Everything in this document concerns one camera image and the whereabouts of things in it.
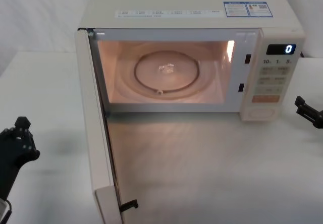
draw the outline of barcode sticker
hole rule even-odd
[[[217,18],[223,16],[223,11],[219,10],[119,10],[115,12],[116,18]]]
[[[273,17],[267,2],[246,2],[250,17]]]

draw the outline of white table surface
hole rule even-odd
[[[159,120],[153,115],[112,118],[110,132],[121,198],[123,202],[133,197],[139,201],[138,209],[125,212],[126,224],[166,223],[162,220],[201,223],[203,219],[208,223],[207,218],[214,213],[218,216],[217,223],[221,224],[321,224],[323,130],[315,129],[295,113],[294,100],[301,95],[309,104],[323,109],[322,73],[322,59],[301,59],[287,92],[282,116],[271,123],[242,123],[237,114],[186,114],[175,122],[169,122],[170,115]],[[14,211],[9,224],[101,223],[91,193],[74,54],[17,54],[0,77],[0,129],[10,127],[21,115],[31,121],[31,131],[41,155],[37,161],[23,166],[18,174],[9,195]],[[192,120],[201,131],[189,126]],[[151,132],[150,136],[140,133],[165,124],[169,131],[164,132],[164,136],[176,136],[168,144],[174,145],[180,139],[182,145],[178,145],[176,151],[171,151],[174,147],[167,151],[162,145],[164,140],[159,139],[145,149],[149,144],[145,138],[153,139],[154,134],[160,132]],[[174,132],[174,126],[180,127],[180,132]],[[137,130],[136,138],[132,135],[134,130]],[[183,145],[191,133],[196,135],[195,139],[190,139],[188,146]],[[187,164],[194,167],[198,158],[193,162],[182,159],[174,165],[161,160],[163,157],[181,160],[182,153],[194,157],[193,142],[203,134],[213,136],[214,147],[205,148],[207,142],[201,141],[197,153],[206,162],[217,163],[218,171],[214,172],[210,166],[198,171],[205,173],[203,178],[209,183],[215,181],[216,192],[202,191],[199,195],[186,196],[189,188],[167,182],[167,178],[164,187],[170,185],[170,190],[160,186],[163,175],[169,178],[182,172],[180,176],[173,176],[174,180],[188,179]],[[133,145],[134,141],[138,142],[137,146]],[[160,153],[153,166],[145,165],[149,151]],[[149,172],[159,166],[163,167],[159,174]],[[222,178],[215,180],[213,173]],[[191,177],[193,184],[210,188],[194,177],[198,176]],[[164,193],[165,198],[159,199],[160,206],[156,206],[156,202],[147,206],[147,200]],[[167,198],[175,201],[165,206]],[[155,216],[149,215],[149,208],[157,207],[161,209]]]
[[[296,114],[323,110],[323,60],[301,59],[273,122],[237,113],[108,119],[126,224],[322,224],[323,129]]]
[[[74,53],[20,52],[0,77],[0,129],[31,122],[37,161],[25,164],[8,199],[8,224],[102,223],[91,191]]]

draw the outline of orange button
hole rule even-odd
[[[277,103],[280,95],[254,95],[252,103]]]

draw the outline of control button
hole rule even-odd
[[[249,116],[256,119],[269,118],[272,117],[274,113],[274,109],[254,109],[250,111]]]
[[[252,103],[277,103],[280,95],[254,95]]]
[[[281,94],[282,86],[258,86],[255,89],[255,94]]]
[[[277,67],[276,75],[287,75],[289,73],[289,67]]]
[[[274,77],[273,84],[283,85],[286,82],[286,77]]]
[[[271,80],[272,78],[271,77],[260,77],[258,79],[258,85],[263,85],[263,84],[271,84]]]
[[[260,70],[261,75],[273,75],[275,67],[262,67]]]

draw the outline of open microwave door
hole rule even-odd
[[[94,199],[104,223],[121,224],[112,150],[103,122],[87,31],[76,33],[76,49]]]

